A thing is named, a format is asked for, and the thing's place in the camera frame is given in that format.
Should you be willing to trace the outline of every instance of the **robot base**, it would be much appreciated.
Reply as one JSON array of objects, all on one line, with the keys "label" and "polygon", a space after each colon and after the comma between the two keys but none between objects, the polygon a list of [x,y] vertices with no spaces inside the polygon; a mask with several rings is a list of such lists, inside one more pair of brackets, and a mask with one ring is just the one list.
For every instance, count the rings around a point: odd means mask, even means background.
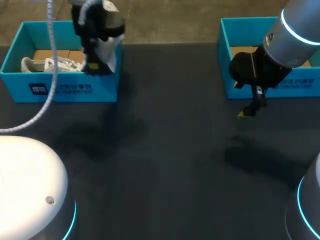
[{"label": "robot base", "polygon": [[302,178],[285,211],[289,240],[320,239],[320,157]]}]

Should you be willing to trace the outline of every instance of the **white cable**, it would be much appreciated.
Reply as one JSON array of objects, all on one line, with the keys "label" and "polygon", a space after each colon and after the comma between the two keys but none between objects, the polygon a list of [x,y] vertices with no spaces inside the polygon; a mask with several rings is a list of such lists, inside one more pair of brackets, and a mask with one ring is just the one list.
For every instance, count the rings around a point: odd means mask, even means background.
[{"label": "white cable", "polygon": [[43,114],[48,110],[48,107],[50,106],[50,104],[53,101],[55,91],[56,91],[56,86],[57,86],[57,80],[58,80],[58,51],[57,51],[56,44],[55,44],[53,8],[54,8],[54,0],[48,0],[48,2],[47,2],[47,19],[48,19],[47,26],[48,26],[50,44],[51,44],[51,49],[53,51],[53,61],[54,61],[54,71],[53,71],[52,82],[51,82],[51,87],[50,87],[48,97],[45,100],[40,111],[33,118],[31,118],[29,121],[27,121],[19,126],[0,129],[0,133],[13,133],[13,132],[25,129],[27,127],[30,127],[31,125],[33,125],[36,121],[38,121],[43,116]]}]

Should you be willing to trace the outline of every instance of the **concrete floor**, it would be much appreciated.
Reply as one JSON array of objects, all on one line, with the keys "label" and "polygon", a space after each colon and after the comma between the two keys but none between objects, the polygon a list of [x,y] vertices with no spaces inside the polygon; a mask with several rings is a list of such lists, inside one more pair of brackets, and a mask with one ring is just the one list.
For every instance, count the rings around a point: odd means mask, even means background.
[{"label": "concrete floor", "polygon": [[[9,46],[22,21],[46,19],[42,0],[0,0],[0,46]],[[220,18],[278,16],[287,0],[114,0],[127,20],[125,42],[216,42]],[[56,20],[70,20],[67,0],[54,0]]]}]

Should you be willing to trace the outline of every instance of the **shoe box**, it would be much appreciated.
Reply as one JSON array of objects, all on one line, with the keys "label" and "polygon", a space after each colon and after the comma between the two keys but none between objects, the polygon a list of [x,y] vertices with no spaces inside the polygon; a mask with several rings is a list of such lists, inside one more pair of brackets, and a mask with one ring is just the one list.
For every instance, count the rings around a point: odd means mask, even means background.
[{"label": "shoe box", "polygon": [[[70,59],[76,63],[82,64],[84,61],[84,55],[82,50],[58,50],[58,56],[64,59]],[[54,55],[52,50],[36,50],[33,56],[33,60],[44,61],[46,58],[51,58]]]},{"label": "shoe box", "polygon": [[[228,99],[252,99],[251,86],[234,88],[235,80],[229,73],[229,65],[237,53],[253,53],[276,20],[277,17],[221,18],[217,56]],[[269,88],[265,95],[267,98],[320,97],[320,50],[301,67],[293,68],[277,87]]]},{"label": "shoe box", "polygon": [[[53,23],[58,56],[83,63],[81,40],[72,21]],[[46,21],[23,22],[0,69],[0,77],[16,103],[44,103],[53,78],[52,72],[21,72],[21,60],[43,61],[53,55]],[[122,45],[115,49],[114,74],[91,76],[83,72],[58,72],[54,101],[59,103],[116,102],[120,80]]]}]

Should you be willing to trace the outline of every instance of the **yellow tag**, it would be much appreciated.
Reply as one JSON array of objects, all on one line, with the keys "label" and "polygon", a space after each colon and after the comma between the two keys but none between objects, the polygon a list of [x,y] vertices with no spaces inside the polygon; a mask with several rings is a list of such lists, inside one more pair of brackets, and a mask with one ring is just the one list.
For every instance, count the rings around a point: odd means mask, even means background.
[{"label": "yellow tag", "polygon": [[99,65],[98,63],[88,63],[89,68],[94,69],[94,70],[98,70],[99,69]]},{"label": "yellow tag", "polygon": [[241,112],[238,114],[238,117],[246,117],[245,114],[244,114],[244,111],[241,111]]}]

